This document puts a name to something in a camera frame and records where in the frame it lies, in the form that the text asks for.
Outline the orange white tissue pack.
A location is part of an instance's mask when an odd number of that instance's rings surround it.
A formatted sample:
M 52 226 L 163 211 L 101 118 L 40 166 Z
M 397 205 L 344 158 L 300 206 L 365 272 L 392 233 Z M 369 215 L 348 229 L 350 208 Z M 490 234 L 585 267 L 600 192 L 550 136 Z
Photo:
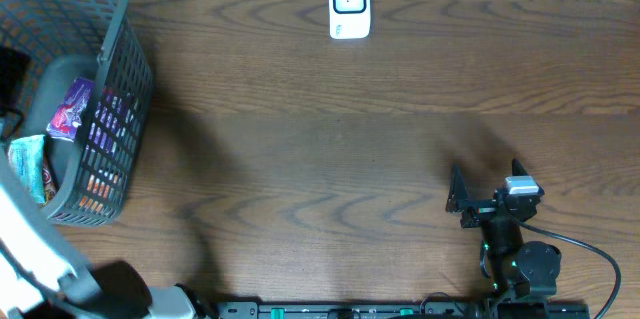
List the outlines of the orange white tissue pack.
M 116 214 L 123 197 L 123 179 L 118 171 L 100 169 L 97 174 L 86 175 L 83 183 L 78 209 L 96 215 Z

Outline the purple Carefree pad pack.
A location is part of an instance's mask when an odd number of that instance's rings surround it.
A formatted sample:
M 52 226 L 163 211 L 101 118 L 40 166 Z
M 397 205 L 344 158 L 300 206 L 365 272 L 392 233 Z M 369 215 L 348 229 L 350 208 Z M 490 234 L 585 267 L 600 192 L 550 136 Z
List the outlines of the purple Carefree pad pack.
M 57 107 L 47 124 L 46 133 L 52 139 L 75 141 L 93 88 L 94 82 L 84 77 L 77 77 L 74 80 L 63 102 Z M 115 139 L 125 136 L 125 125 L 133 120 L 134 112 L 139 109 L 140 103 L 133 94 L 127 93 L 125 97 L 120 97 L 110 87 L 104 88 L 102 93 L 107 97 L 104 102 L 97 103 L 94 114 L 101 123 L 101 127 L 92 123 L 88 140 L 114 156 L 118 147 Z

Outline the teal wet wipes pack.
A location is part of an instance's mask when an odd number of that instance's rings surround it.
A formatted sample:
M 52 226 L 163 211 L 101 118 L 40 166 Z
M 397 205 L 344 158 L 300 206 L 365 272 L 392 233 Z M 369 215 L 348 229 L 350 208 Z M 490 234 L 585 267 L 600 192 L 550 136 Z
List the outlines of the teal wet wipes pack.
M 36 204 L 46 203 L 43 163 L 44 136 L 33 135 L 15 139 L 8 149 L 9 164 Z

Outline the orange brown candy bar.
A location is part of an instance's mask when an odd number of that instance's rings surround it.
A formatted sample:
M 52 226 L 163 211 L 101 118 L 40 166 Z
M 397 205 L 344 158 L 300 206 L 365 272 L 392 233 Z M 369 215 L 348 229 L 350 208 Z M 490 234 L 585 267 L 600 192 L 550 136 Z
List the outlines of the orange brown candy bar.
M 42 179 L 45 203 L 48 204 L 52 199 L 55 198 L 58 190 L 54 182 L 49 161 L 46 157 L 43 158 Z

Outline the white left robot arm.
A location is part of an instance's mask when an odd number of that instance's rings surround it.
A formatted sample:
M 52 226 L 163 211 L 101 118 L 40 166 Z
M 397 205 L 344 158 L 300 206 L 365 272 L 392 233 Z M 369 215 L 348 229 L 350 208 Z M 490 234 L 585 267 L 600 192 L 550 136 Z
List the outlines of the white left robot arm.
M 94 266 L 48 222 L 1 156 L 1 313 L 8 318 L 204 318 L 179 286 L 131 265 Z

